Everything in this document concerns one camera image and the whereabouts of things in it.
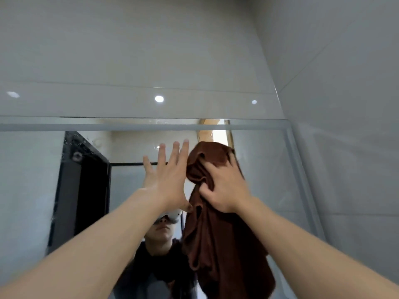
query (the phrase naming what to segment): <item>finger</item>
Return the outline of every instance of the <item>finger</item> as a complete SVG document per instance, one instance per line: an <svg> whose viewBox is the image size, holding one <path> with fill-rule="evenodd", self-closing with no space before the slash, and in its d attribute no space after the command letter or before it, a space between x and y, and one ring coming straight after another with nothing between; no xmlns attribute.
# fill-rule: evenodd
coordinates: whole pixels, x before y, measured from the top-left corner
<svg viewBox="0 0 399 299"><path fill-rule="evenodd" d="M213 205L215 201L215 193L209 190L208 185L203 183L200 187L199 193L203 198L205 198L211 205Z"/></svg>
<svg viewBox="0 0 399 299"><path fill-rule="evenodd" d="M208 172L211 174L211 176L215 175L217 173L217 167L210 163L209 161L204 160L203 158L199 159L201 164L205 167L205 169L208 170Z"/></svg>
<svg viewBox="0 0 399 299"><path fill-rule="evenodd" d="M176 165L176 163L177 163L177 158L178 158L178 156L179 156L179 148L180 148L179 142L178 142L178 141L175 141L175 142L173 143L172 153L170 154L168 164Z"/></svg>
<svg viewBox="0 0 399 299"><path fill-rule="evenodd" d="M232 164L232 166L233 166L234 168L238 168L237 160L235 159L234 153L233 153L233 152L230 152L230 153L229 153L229 156L230 156L230 163Z"/></svg>
<svg viewBox="0 0 399 299"><path fill-rule="evenodd" d="M194 211L193 206L188 202L188 200L186 200L186 198L184 198L184 203L180 209L187 213L191 213Z"/></svg>
<svg viewBox="0 0 399 299"><path fill-rule="evenodd" d="M148 156L143 156L143 165L146 173L152 172L152 165L150 163L150 160L148 159Z"/></svg>
<svg viewBox="0 0 399 299"><path fill-rule="evenodd" d="M157 168L159 168L160 166L164 166L166 162L166 154L165 154L165 144L162 143L159 145L159 150L158 150L158 166Z"/></svg>
<svg viewBox="0 0 399 299"><path fill-rule="evenodd" d="M185 139L183 141L182 149L180 150L180 154L179 154L178 165L181 167L184 167L184 168L187 167L189 145L190 145L190 141L188 139Z"/></svg>

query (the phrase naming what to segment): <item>mirror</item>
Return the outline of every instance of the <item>mirror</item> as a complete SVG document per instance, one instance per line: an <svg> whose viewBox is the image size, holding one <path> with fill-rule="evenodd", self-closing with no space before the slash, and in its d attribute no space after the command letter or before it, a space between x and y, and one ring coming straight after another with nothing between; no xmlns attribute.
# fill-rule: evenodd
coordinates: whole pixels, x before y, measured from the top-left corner
<svg viewBox="0 0 399 299"><path fill-rule="evenodd" d="M166 144L168 157L172 143L184 139L190 140L190 149L199 141L233 148L254 196L324 238L285 120L1 117L0 130L0 285L33 267L140 188L143 155L156 166L160 143ZM186 180L187 199L193 187ZM182 280L205 298L187 263L172 266L184 260L179 239L185 216L184 212L174 219L165 216L152 226L136 253L141 262L135 263L135 257L129 263L112 296L134 298L145 291L157 298ZM159 239L174 239L168 258L148 252L146 242ZM287 294L281 273L275 277L276 292Z"/></svg>

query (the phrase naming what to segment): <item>forearm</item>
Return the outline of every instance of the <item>forearm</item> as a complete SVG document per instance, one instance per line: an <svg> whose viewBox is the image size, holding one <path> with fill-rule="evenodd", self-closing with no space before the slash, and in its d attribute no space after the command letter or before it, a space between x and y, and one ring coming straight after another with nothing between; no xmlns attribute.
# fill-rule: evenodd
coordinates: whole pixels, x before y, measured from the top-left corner
<svg viewBox="0 0 399 299"><path fill-rule="evenodd" d="M259 199L239 207L298 298L399 298L399 287L298 226Z"/></svg>
<svg viewBox="0 0 399 299"><path fill-rule="evenodd" d="M107 298L148 228L161 213L140 189L0 290L0 298Z"/></svg>

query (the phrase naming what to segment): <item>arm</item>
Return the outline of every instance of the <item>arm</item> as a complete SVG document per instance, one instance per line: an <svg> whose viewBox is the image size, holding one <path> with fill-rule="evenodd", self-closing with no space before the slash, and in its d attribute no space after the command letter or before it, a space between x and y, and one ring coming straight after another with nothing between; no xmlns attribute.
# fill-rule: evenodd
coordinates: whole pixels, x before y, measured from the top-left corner
<svg viewBox="0 0 399 299"><path fill-rule="evenodd" d="M211 173L215 188L201 194L219 211L237 213L283 272L298 298L399 298L399 286L275 214L251 196L234 155Z"/></svg>
<svg viewBox="0 0 399 299"><path fill-rule="evenodd" d="M187 156L188 141L180 155L176 142L166 165L161 145L157 170L146 188L2 287L0 298L107 298L157 216L192 208L183 192Z"/></svg>

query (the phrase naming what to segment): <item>ceiling light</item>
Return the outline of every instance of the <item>ceiling light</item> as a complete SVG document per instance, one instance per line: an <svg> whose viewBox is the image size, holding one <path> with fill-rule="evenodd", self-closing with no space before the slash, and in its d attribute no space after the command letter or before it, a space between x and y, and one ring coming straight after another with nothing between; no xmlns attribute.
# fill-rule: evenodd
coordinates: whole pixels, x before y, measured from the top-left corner
<svg viewBox="0 0 399 299"><path fill-rule="evenodd" d="M155 97L155 101L158 102L158 103L162 103L162 102L164 101L164 97L163 97L163 96L160 96L160 95L157 95L157 96Z"/></svg>
<svg viewBox="0 0 399 299"><path fill-rule="evenodd" d="M17 94L16 92L14 92L14 91L7 91L7 94L9 95L9 96L11 96L12 98L19 98L19 94Z"/></svg>

